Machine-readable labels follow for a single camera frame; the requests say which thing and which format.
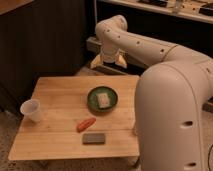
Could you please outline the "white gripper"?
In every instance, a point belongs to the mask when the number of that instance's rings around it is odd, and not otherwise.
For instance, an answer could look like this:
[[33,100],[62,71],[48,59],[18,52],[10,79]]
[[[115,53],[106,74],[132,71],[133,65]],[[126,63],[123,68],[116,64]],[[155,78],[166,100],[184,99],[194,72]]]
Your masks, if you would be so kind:
[[102,60],[106,63],[115,63],[123,68],[127,63],[122,55],[119,55],[119,49],[114,46],[102,46],[100,55],[97,55],[90,63],[90,68],[94,69],[102,65]]

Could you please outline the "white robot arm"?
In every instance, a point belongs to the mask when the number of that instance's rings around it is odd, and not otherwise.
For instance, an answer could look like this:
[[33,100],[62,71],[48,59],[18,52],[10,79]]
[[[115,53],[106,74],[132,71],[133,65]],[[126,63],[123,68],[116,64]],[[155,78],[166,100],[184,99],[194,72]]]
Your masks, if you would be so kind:
[[202,107],[213,97],[213,58],[179,44],[127,31],[124,16],[97,23],[103,63],[124,67],[127,52],[148,69],[135,91],[142,171],[205,171]]

